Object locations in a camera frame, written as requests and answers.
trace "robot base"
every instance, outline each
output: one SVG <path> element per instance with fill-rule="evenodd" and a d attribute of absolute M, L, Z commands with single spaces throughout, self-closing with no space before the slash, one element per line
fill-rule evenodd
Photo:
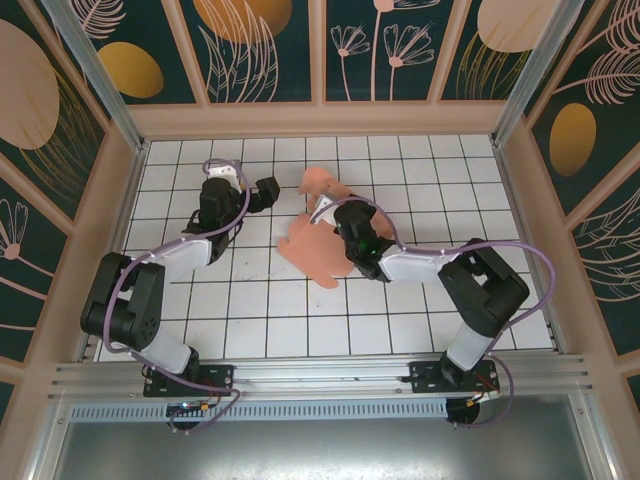
<path fill-rule="evenodd" d="M 409 377 L 404 377 L 403 382 L 411 383 L 413 393 L 460 393 L 484 391 L 487 385 L 485 380 L 493 390 L 500 390 L 496 364 L 491 360 L 481 360 L 474 367 L 473 371 L 463 378 L 458 386 L 451 385 L 440 373 L 442 363 L 439 360 L 430 362 L 411 362 L 409 364 Z"/>
<path fill-rule="evenodd" d="M 212 387 L 228 388 L 233 387 L 233 365 L 202 365 L 199 372 L 198 383 L 210 385 Z M 161 373 L 152 369 L 147 369 L 143 396 L 146 398 L 202 398 L 208 397 L 205 390 L 191 388 L 181 383 L 174 382 Z M 221 397 L 228 397 L 231 393 L 221 393 Z"/>

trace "yellow oval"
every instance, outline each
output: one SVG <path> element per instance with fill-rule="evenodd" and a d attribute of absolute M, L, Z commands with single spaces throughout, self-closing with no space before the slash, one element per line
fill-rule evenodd
<path fill-rule="evenodd" d="M 26 33 L 0 20 L 0 138 L 23 149 L 49 141 L 60 96 L 47 55 Z"/>
<path fill-rule="evenodd" d="M 497 52 L 525 52 L 538 43 L 557 0 L 483 0 L 478 11 L 480 40 Z"/>
<path fill-rule="evenodd" d="M 194 0 L 193 4 L 202 21 L 219 37 L 233 43 L 255 43 L 262 35 L 255 32 L 245 2 L 258 28 L 262 18 L 274 37 L 289 23 L 291 0 Z"/>
<path fill-rule="evenodd" d="M 137 45 L 113 42 L 98 56 L 118 91 L 135 98 L 157 95 L 164 86 L 162 70 L 151 55 Z"/>
<path fill-rule="evenodd" d="M 571 177 L 587 163 L 596 143 L 596 119 L 584 105 L 570 103 L 551 127 L 551 165 L 560 175 Z"/>

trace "white grid floor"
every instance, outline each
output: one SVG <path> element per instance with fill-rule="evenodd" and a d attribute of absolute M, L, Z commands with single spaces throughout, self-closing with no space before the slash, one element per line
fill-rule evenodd
<path fill-rule="evenodd" d="M 407 242 L 430 247 L 471 237 L 518 238 L 509 201 L 485 135 L 372 136 L 154 142 L 145 166 L 125 252 L 136 256 L 173 240 L 198 208 L 201 164 L 242 159 L 250 181 L 275 175 L 272 210 L 247 216 L 235 243 L 213 265 L 165 290 L 163 324 L 203 359 L 439 352 L 462 319 L 437 277 L 423 285 L 383 284 L 354 270 L 325 290 L 276 251 L 304 212 L 297 194 L 305 168 L 321 166 L 385 208 Z M 499 253 L 529 284 L 517 249 Z M 541 313 L 503 335 L 497 349 L 552 348 Z M 99 361 L 128 360 L 98 349 Z"/>

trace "enclosure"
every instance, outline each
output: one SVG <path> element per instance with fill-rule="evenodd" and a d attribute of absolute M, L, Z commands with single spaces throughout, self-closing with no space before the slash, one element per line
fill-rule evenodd
<path fill-rule="evenodd" d="M 3 2 L 3 478 L 640 476 L 638 31 L 637 0 Z M 186 399 L 144 397 L 80 316 L 105 253 L 183 235 L 209 158 L 281 190 L 164 291 L 165 329 L 243 392 L 191 439 L 164 425 Z M 326 289 L 279 253 L 311 167 L 408 244 L 551 259 L 551 301 L 494 348 L 500 425 L 402 381 L 463 324 L 437 277 Z M 522 313 L 549 271 L 496 250 Z"/>

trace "gray floor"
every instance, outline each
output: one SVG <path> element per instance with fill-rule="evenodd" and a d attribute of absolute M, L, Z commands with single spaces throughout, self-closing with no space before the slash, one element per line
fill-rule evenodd
<path fill-rule="evenodd" d="M 56 479 L 591 478 L 568 402 L 518 398 L 486 429 L 442 419 L 224 422 L 194 437 L 161 424 L 75 424 Z"/>

